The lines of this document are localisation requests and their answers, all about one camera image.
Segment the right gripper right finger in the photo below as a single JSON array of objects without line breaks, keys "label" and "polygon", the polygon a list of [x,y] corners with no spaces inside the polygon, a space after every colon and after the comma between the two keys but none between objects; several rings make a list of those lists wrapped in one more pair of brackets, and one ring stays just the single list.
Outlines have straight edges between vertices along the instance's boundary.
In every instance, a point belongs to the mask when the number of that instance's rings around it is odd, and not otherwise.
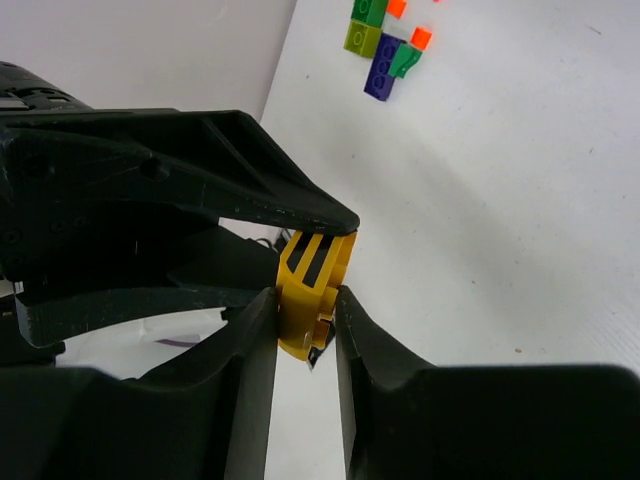
[{"label": "right gripper right finger", "polygon": [[639,380],[609,365],[442,367],[348,288],[336,353],[350,479],[635,479]]}]

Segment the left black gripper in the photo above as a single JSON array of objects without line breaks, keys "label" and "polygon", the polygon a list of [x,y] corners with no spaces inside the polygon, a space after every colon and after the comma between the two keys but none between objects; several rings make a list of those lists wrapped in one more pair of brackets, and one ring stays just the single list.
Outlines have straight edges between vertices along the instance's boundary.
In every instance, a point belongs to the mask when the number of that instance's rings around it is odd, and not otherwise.
[{"label": "left black gripper", "polygon": [[[245,112],[93,110],[2,64],[1,273],[25,284],[1,304],[3,364],[50,365],[66,339],[135,319],[249,305],[279,256],[217,217],[360,225]],[[153,238],[170,240],[140,245]]]}]

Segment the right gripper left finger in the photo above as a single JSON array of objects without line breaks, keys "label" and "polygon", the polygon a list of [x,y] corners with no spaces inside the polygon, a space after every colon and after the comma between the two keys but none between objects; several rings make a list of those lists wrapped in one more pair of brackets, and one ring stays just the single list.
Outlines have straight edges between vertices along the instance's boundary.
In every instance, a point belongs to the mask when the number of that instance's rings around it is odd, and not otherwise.
[{"label": "right gripper left finger", "polygon": [[137,379],[92,368],[1,373],[5,479],[260,479],[277,355],[277,293]]}]

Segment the yellow curved lego piece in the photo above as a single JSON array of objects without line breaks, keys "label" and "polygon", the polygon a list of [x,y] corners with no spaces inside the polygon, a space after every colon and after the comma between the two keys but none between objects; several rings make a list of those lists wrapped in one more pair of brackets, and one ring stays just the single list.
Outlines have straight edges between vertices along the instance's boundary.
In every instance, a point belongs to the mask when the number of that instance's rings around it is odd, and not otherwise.
[{"label": "yellow curved lego piece", "polygon": [[278,341],[300,361],[309,362],[327,346],[356,238],[355,232],[331,236],[296,231],[280,255]]}]

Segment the lime green lego brick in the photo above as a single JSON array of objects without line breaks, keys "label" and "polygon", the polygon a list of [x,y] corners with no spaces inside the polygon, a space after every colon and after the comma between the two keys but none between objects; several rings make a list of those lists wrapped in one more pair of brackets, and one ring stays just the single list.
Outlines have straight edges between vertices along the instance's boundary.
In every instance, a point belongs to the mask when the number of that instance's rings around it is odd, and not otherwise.
[{"label": "lime green lego brick", "polygon": [[343,48],[363,58],[373,58],[382,30],[357,20],[351,20]]}]

